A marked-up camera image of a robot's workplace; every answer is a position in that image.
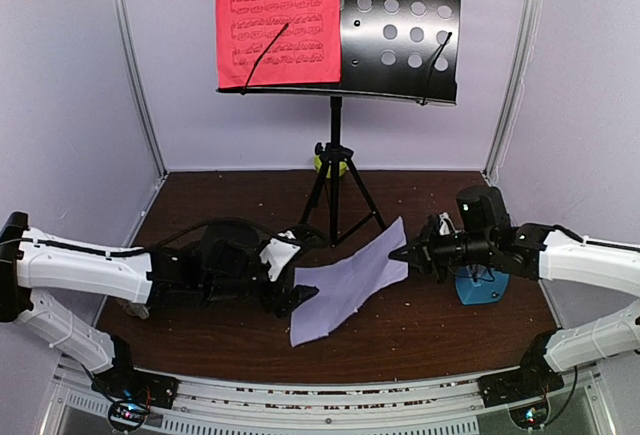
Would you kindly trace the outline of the lavender paper sheet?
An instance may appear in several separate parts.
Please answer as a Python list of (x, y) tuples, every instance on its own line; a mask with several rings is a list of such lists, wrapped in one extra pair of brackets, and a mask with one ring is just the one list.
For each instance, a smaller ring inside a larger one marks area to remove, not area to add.
[(318, 293), (292, 313), (290, 345), (297, 347), (328, 336), (372, 295), (404, 281), (408, 265), (390, 259), (389, 254), (406, 243), (404, 220), (399, 217), (352, 256), (330, 265), (297, 268), (295, 283), (315, 287)]

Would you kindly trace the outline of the black music stand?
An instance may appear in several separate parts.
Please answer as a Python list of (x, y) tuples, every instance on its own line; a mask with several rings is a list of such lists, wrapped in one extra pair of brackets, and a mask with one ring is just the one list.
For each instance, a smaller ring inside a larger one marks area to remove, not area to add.
[(332, 178), (316, 177), (301, 215), (307, 223), (321, 197), (329, 205), (332, 245), (345, 240), (339, 228), (338, 163), (356, 172), (353, 153), (341, 142), (342, 102), (347, 96), (405, 100), (421, 106), (457, 101), (461, 0), (340, 0), (341, 78), (336, 83), (228, 89), (223, 93), (326, 95), (330, 99), (328, 142), (317, 155), (335, 157)]

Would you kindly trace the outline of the red sheet music paper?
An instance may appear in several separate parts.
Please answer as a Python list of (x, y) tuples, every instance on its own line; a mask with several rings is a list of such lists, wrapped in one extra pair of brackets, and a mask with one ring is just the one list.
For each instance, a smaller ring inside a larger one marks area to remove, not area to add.
[(215, 0), (220, 89), (336, 83), (340, 0)]

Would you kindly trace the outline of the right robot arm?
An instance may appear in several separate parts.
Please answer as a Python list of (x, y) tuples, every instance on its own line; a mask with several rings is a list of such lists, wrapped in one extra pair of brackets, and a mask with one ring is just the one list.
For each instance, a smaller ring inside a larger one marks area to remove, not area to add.
[[(461, 190), (456, 204), (463, 227), (442, 233), (444, 220), (432, 215), (417, 238), (390, 252), (423, 273), (443, 278), (458, 267), (479, 265), (533, 281), (570, 281), (639, 294), (639, 248), (602, 241), (561, 226), (525, 223), (514, 226), (500, 190), (475, 185)], [(535, 395), (551, 371), (605, 359), (639, 347), (639, 303), (573, 329), (542, 338), (533, 359), (513, 374), (519, 395)]]

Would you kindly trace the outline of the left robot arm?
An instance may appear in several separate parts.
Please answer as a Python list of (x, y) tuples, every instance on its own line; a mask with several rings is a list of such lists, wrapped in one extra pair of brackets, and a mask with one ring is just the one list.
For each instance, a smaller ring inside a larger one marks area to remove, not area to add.
[(144, 379), (133, 367), (128, 343), (91, 328), (50, 289), (116, 298), (139, 317), (151, 308), (207, 308), (244, 297), (286, 317), (319, 292), (292, 282), (292, 262), (327, 243), (307, 224), (276, 232), (219, 217), (147, 247), (109, 247), (47, 234), (30, 226), (25, 213), (14, 212), (1, 230), (1, 320), (31, 327), (121, 398), (133, 399)]

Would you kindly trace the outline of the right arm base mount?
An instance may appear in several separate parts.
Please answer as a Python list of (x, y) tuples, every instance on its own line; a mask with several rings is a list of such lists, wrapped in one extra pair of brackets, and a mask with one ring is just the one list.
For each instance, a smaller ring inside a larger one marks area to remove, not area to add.
[(561, 374), (535, 367), (484, 375), (477, 383), (485, 408), (508, 406), (512, 422), (527, 430), (539, 430), (551, 419), (548, 396), (564, 387)]

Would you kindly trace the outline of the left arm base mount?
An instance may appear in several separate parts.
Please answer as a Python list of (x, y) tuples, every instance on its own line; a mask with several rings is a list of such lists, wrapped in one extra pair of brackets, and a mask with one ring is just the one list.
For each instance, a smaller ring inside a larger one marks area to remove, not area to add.
[(154, 408), (171, 409), (179, 381), (174, 377), (134, 371), (130, 376), (90, 373), (91, 388), (107, 401), (107, 421), (117, 432), (140, 429)]

